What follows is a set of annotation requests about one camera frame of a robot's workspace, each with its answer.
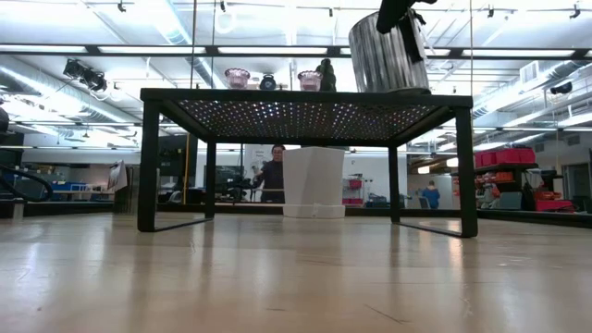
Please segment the black track light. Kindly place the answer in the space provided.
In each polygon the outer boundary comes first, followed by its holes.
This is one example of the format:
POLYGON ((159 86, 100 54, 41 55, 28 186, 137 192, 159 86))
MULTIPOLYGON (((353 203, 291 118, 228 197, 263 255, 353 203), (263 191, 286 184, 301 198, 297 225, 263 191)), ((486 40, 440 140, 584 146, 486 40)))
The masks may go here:
POLYGON ((104 72, 95 71, 83 65, 78 59, 68 59, 63 74, 71 80, 77 80, 84 84, 90 91, 104 92, 107 89, 107 80, 104 72))

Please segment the black perforated metal shelf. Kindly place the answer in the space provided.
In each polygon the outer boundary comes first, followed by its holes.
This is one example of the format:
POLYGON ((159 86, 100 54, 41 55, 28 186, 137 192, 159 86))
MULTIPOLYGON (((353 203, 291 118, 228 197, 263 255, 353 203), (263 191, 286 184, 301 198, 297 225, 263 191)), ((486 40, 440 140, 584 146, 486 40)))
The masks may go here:
POLYGON ((252 90, 141 90, 143 102, 137 228, 156 232, 159 118, 207 144, 204 218, 213 220, 216 147, 220 143, 388 148, 389 217, 401 221, 397 149, 454 119, 459 160, 461 228, 458 238, 478 233, 475 206, 470 96, 396 92, 291 92, 252 90))

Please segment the green cactus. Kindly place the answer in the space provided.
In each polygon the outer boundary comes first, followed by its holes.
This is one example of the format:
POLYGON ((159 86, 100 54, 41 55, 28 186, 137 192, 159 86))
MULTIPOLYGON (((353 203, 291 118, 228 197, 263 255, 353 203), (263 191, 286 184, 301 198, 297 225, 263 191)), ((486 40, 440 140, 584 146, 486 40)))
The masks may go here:
POLYGON ((324 58, 316 67, 316 71, 322 76, 320 81, 320 91, 335 92, 337 90, 337 78, 334 73, 334 68, 331 65, 331 60, 329 58, 324 58))

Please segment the white paper sheet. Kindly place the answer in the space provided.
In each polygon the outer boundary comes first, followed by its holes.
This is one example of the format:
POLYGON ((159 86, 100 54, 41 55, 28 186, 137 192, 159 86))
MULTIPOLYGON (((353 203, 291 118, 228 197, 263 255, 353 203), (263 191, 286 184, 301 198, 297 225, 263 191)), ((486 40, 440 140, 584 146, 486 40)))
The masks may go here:
POLYGON ((107 188, 119 191, 128 186, 127 169, 123 160, 118 160, 109 167, 107 188))

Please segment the person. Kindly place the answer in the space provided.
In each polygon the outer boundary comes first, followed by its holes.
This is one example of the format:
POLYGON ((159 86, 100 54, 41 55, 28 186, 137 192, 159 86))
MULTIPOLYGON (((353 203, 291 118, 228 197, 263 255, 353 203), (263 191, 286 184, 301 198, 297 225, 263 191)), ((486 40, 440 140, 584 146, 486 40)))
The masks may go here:
POLYGON ((440 193, 434 180, 428 182, 428 185, 422 190, 422 196, 426 199, 430 209, 439 208, 440 193))
POLYGON ((272 147, 272 159, 266 162, 253 178, 255 188, 263 186, 261 202, 264 204, 285 203, 283 178, 283 153, 285 150, 283 144, 275 144, 272 147))

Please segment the white hexagonal planter pot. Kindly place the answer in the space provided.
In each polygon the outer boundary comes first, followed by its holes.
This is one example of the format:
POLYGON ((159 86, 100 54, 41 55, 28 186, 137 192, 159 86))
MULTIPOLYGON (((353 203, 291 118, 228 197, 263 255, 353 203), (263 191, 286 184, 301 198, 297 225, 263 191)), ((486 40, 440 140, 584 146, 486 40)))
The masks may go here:
POLYGON ((304 147, 283 153, 283 216, 342 219, 342 150, 304 147))

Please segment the silver metal candle holder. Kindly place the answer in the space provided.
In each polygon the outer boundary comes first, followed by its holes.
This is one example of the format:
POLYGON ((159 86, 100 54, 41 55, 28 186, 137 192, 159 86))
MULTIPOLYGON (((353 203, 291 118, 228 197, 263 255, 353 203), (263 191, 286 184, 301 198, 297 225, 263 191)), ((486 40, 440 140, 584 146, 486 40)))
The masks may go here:
POLYGON ((349 32, 351 61, 360 93, 429 94, 426 53, 418 20, 405 15, 387 33, 376 29, 379 14, 369 14, 349 32))

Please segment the blue storage bin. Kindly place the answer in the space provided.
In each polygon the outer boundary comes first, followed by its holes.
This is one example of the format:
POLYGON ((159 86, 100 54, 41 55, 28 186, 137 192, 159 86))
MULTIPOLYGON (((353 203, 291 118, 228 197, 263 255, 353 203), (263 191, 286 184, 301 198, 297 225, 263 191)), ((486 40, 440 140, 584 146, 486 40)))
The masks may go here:
POLYGON ((53 181, 50 185, 56 193, 80 193, 90 189, 89 185, 83 182, 53 181))

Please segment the pink glass candle holder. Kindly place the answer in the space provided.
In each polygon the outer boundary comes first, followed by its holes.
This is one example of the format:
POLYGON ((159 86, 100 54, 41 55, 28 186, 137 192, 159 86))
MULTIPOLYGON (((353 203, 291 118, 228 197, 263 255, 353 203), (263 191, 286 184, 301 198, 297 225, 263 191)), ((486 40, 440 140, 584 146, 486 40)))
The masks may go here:
POLYGON ((315 70, 305 70, 297 76, 300 89, 307 92, 319 92, 323 75, 315 70))
POLYGON ((243 68, 228 68, 225 71, 228 87, 233 90, 245 90, 251 74, 243 68))

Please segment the black storage rack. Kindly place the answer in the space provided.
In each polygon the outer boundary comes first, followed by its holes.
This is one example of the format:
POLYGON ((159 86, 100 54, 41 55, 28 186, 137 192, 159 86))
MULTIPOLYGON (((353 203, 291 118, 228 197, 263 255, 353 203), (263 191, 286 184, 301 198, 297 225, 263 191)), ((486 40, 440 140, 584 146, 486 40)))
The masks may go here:
POLYGON ((528 181, 537 164, 499 164, 475 171, 475 199, 478 209, 535 212, 534 187, 528 181))

